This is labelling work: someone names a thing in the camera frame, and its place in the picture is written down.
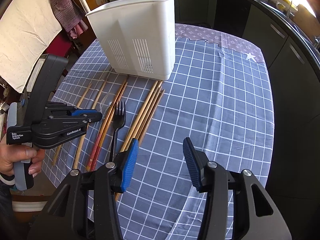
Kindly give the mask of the person's left hand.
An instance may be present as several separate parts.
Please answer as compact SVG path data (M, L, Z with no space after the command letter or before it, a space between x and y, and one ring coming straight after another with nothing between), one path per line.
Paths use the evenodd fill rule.
M41 172L45 150L25 145L7 145L1 142L1 173L6 176L14 174L13 164L22 160L31 160L28 173L35 177Z

